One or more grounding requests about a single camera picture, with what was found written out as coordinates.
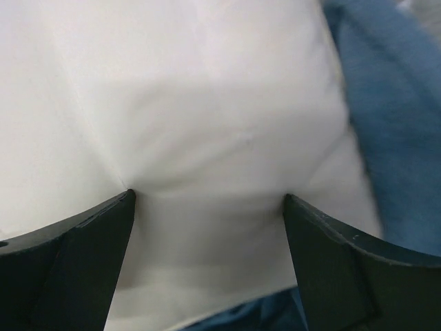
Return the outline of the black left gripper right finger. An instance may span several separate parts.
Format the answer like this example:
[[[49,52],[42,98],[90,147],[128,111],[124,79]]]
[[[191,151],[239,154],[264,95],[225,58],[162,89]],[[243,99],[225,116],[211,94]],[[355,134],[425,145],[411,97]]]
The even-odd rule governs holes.
[[[440,331],[440,258],[287,195],[283,218],[310,330]]]

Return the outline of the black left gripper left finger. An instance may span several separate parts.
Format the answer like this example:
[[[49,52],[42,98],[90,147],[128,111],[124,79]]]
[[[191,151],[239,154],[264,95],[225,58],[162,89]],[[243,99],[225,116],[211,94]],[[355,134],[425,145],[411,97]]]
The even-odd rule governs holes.
[[[127,190],[1,241],[2,330],[103,330],[134,224]]]

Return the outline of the cream bear print pillow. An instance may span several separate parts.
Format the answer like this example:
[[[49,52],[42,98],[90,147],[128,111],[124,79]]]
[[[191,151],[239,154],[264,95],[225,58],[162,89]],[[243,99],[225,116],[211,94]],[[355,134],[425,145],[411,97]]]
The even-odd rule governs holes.
[[[177,330],[292,287],[292,193],[380,222],[318,1],[2,1],[1,236],[126,189],[107,330]]]

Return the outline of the blue fabric pillowcase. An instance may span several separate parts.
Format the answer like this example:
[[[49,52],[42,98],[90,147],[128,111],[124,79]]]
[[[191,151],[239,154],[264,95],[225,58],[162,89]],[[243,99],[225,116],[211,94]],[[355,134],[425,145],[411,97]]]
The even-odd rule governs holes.
[[[326,1],[383,241],[440,258],[440,47],[392,1]],[[193,330],[310,330],[298,285]]]

